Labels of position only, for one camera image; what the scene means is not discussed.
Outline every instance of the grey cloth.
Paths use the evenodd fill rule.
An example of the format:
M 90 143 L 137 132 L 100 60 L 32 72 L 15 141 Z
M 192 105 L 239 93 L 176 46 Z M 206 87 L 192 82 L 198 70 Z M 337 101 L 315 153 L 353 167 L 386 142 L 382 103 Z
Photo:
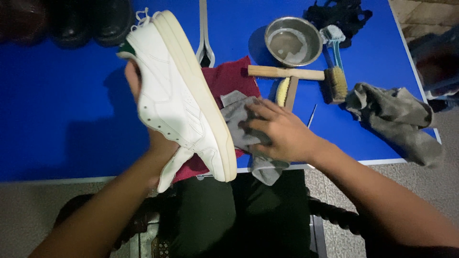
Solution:
M 255 114 L 246 109 L 247 104 L 255 102 L 255 97 L 247 97 L 238 90 L 227 95 L 220 96 L 223 103 L 221 113 L 228 125 L 229 132 L 233 138 L 234 146 L 250 151 L 249 146 L 252 144 L 262 143 L 269 145 L 269 137 L 258 130 L 244 129 L 241 123 L 255 118 Z M 282 174 L 282 170 L 289 167 L 289 163 L 273 160 L 269 157 L 253 155 L 252 167 L 250 172 L 265 185 L 273 185 Z
M 442 162 L 442 145 L 420 130 L 432 125 L 432 108 L 406 88 L 384 90 L 357 83 L 346 97 L 346 109 L 400 147 L 409 160 L 428 167 Z

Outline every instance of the yellow sponge brush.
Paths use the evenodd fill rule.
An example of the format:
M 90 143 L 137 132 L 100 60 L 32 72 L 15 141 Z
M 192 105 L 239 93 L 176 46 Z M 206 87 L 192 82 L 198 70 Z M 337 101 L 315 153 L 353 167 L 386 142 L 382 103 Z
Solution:
M 285 100 L 287 98 L 288 85 L 290 84 L 290 77 L 283 79 L 279 86 L 277 86 L 276 92 L 276 104 L 280 107 L 285 105 Z

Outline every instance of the maroon towel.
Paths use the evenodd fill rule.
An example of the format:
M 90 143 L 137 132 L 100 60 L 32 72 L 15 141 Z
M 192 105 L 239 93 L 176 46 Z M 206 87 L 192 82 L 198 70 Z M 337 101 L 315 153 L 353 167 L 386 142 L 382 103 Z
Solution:
M 239 59 L 235 62 L 226 62 L 216 68 L 203 68 L 202 73 L 206 79 L 207 85 L 218 105 L 219 109 L 223 108 L 220 96 L 226 95 L 238 90 L 246 96 L 260 96 L 257 83 L 254 77 L 247 76 L 247 67 L 250 65 L 250 58 L 248 56 Z M 236 157 L 244 154 L 242 150 L 235 150 Z M 172 183 L 205 174 L 209 169 L 204 165 L 201 158 L 194 154 L 191 159 L 185 162 L 178 170 Z

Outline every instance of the brush bristles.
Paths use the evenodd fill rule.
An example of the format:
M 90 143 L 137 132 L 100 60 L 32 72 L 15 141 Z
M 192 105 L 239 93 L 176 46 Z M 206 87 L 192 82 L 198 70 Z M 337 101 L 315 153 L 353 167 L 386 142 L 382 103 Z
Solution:
M 340 104 L 343 103 L 347 95 L 347 83 L 344 77 L 344 72 L 339 67 L 333 67 L 326 69 L 325 73 L 325 84 L 326 94 L 329 104 Z

